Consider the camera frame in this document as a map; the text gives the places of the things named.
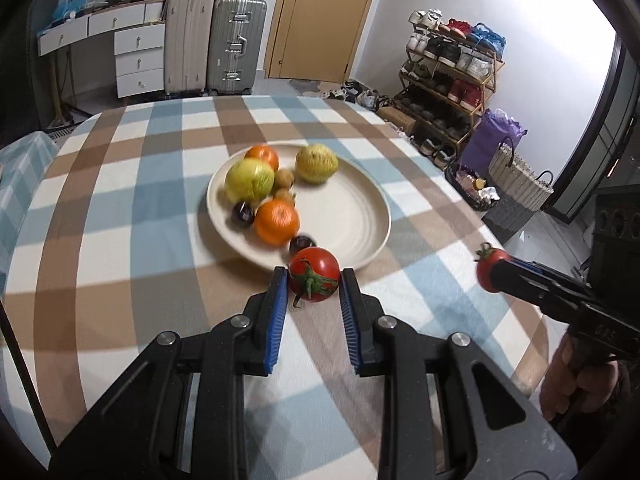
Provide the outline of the person's right hand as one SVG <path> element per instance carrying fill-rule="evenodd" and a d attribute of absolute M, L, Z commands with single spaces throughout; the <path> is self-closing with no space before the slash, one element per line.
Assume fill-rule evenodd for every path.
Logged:
<path fill-rule="evenodd" d="M 570 397 L 578 390 L 586 394 L 582 401 L 582 411 L 597 411 L 608 402 L 620 378 L 617 361 L 586 367 L 579 374 L 572 372 L 568 364 L 573 353 L 572 338 L 565 333 L 552 356 L 541 386 L 540 409 L 547 420 L 554 419 L 557 414 L 564 414 L 570 407 Z"/>

